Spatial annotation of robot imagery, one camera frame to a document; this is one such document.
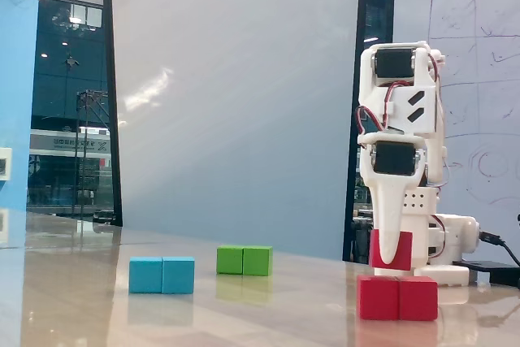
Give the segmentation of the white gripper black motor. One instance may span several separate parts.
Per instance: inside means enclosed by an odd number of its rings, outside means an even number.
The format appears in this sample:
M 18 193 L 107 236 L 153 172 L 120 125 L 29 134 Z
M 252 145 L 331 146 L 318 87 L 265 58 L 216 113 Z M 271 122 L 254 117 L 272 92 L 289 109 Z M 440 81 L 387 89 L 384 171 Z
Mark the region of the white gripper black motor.
M 359 135 L 357 143 L 361 177 L 366 185 L 378 185 L 369 187 L 374 218 L 369 263 L 411 263 L 413 234 L 401 230 L 402 209 L 405 185 L 418 185 L 423 177 L 425 141 L 410 134 L 370 132 Z

